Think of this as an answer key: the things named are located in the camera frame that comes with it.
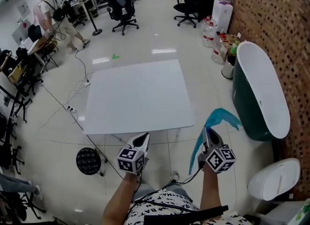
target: backpack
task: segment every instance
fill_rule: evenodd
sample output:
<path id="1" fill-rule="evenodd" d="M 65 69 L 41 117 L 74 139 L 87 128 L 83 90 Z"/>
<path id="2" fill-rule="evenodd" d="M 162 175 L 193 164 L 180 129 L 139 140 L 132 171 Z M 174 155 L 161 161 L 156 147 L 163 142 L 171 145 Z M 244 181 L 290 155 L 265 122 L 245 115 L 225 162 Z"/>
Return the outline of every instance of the backpack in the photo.
<path id="1" fill-rule="evenodd" d="M 57 7 L 58 9 L 55 9 L 52 5 L 50 5 L 47 1 L 43 1 L 43 2 L 46 2 L 53 10 L 54 10 L 54 14 L 52 16 L 52 18 L 55 20 L 55 21 L 62 21 L 66 14 L 64 12 L 64 10 L 62 8 L 59 7 L 58 3 L 57 3 L 57 0 L 55 0 L 55 2 L 57 3 Z"/>

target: person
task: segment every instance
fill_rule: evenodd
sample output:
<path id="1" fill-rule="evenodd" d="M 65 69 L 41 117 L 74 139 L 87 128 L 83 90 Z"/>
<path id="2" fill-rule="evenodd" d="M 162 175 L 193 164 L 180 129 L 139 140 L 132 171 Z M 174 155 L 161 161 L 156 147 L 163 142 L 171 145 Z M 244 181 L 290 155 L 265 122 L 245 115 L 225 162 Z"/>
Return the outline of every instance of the person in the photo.
<path id="1" fill-rule="evenodd" d="M 201 196 L 200 210 L 211 209 L 221 206 L 218 191 L 217 174 L 205 164 L 203 167 L 203 189 Z M 157 206 L 151 203 L 139 203 L 134 206 L 130 213 L 129 208 L 133 206 L 132 201 L 138 200 L 145 195 L 154 191 L 152 187 L 147 184 L 141 184 L 137 192 L 134 193 L 137 184 L 137 175 L 126 173 L 117 191 L 108 202 L 103 216 L 103 225 L 143 225 L 145 215 L 172 215 L 180 214 L 181 211 L 175 208 L 167 208 Z M 169 180 L 169 185 L 149 196 L 149 201 L 160 204 L 174 205 L 181 208 L 186 208 L 192 211 L 199 211 L 199 209 L 192 203 L 192 200 L 186 191 L 175 183 L 179 181 L 177 172 L 173 172 Z M 197 224 L 216 225 L 216 224 L 230 224 L 230 225 L 250 225 L 250 223 L 240 216 L 237 212 L 233 212 L 224 220 L 221 217 L 214 217 L 207 221 L 197 221 Z"/>
<path id="2" fill-rule="evenodd" d="M 10 193 L 34 193 L 40 200 L 43 194 L 39 185 L 34 186 L 31 181 L 23 181 L 0 173 L 0 191 Z"/>
<path id="3" fill-rule="evenodd" d="M 76 37 L 83 43 L 83 47 L 87 47 L 90 43 L 90 39 L 84 39 L 82 35 L 73 27 L 73 25 L 68 21 L 68 18 L 65 17 L 61 21 L 55 21 L 53 18 L 55 10 L 62 7 L 62 0 L 43 0 L 42 11 L 45 13 L 47 20 L 47 27 L 51 31 L 54 31 L 57 38 L 64 40 L 67 35 L 71 37 Z M 68 47 L 71 49 L 70 54 L 77 52 L 77 48 L 70 41 Z"/>
<path id="4" fill-rule="evenodd" d="M 9 69 L 15 68 L 14 59 L 11 57 L 12 52 L 10 50 L 0 49 L 0 72 L 3 72 L 7 77 L 10 75 Z"/>

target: power strip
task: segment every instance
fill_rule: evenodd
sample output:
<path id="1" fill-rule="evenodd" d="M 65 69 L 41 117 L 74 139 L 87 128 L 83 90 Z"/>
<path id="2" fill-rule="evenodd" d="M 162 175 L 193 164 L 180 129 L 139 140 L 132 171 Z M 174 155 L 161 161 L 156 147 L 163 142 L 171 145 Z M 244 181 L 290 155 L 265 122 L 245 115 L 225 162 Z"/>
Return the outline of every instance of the power strip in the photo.
<path id="1" fill-rule="evenodd" d="M 75 108 L 73 108 L 71 105 L 68 106 L 67 111 L 72 112 L 72 113 L 77 112 L 77 110 Z"/>

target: white toilet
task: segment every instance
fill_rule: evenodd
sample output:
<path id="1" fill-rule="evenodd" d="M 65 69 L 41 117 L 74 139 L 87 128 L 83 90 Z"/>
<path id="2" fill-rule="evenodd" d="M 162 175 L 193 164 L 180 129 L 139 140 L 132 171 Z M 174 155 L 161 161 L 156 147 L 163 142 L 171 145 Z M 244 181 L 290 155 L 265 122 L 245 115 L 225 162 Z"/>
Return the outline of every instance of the white toilet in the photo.
<path id="1" fill-rule="evenodd" d="M 266 201 L 290 190 L 298 182 L 300 176 L 300 163 L 290 158 L 273 163 L 264 168 L 248 183 L 248 192 Z"/>

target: toilet lid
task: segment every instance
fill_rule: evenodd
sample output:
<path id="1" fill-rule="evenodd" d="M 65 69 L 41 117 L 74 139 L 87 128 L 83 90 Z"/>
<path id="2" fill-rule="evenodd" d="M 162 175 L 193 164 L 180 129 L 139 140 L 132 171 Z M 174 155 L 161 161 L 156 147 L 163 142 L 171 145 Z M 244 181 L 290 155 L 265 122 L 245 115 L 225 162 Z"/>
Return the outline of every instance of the toilet lid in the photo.
<path id="1" fill-rule="evenodd" d="M 271 200 L 291 189 L 298 181 L 300 165 L 286 161 L 270 172 L 263 185 L 263 199 Z"/>

